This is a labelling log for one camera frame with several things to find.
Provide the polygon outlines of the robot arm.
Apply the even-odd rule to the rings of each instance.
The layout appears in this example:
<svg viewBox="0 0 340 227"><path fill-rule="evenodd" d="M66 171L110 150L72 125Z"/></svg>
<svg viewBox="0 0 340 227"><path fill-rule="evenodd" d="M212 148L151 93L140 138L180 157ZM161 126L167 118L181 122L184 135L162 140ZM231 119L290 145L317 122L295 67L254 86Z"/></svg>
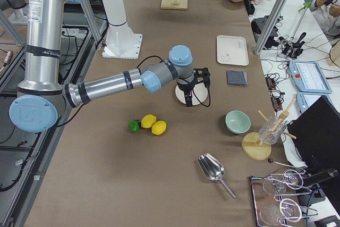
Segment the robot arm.
<svg viewBox="0 0 340 227"><path fill-rule="evenodd" d="M58 83L64 4L68 0L29 0L25 77L18 84L18 96L9 108L12 123L27 132L39 133L56 127L67 107L134 89L153 93L171 81L184 92L187 106L197 84L198 72L186 46L174 46L169 57L158 64L123 71L111 77L77 85Z"/></svg>
<svg viewBox="0 0 340 227"><path fill-rule="evenodd" d="M28 22L28 4L25 0L1 0L1 11L12 24L25 25Z"/></svg>

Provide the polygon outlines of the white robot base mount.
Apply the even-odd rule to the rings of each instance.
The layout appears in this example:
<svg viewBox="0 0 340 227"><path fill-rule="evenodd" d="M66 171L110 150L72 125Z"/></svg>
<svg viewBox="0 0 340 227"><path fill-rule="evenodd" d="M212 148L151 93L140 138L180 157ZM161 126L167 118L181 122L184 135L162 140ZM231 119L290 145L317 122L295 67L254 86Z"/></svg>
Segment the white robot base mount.
<svg viewBox="0 0 340 227"><path fill-rule="evenodd" d="M142 34L134 33L128 25L123 0L102 0L108 30L103 57L136 60L142 43Z"/></svg>

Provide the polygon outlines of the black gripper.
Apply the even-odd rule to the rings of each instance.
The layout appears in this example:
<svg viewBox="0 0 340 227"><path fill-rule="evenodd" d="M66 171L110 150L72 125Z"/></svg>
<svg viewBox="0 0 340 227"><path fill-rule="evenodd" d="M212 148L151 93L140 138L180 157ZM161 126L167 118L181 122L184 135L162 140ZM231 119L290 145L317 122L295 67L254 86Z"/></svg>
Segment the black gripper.
<svg viewBox="0 0 340 227"><path fill-rule="evenodd" d="M195 87L194 82L185 82L179 80L177 82L178 88L184 92L185 104L187 107L192 107L192 90Z"/></svg>

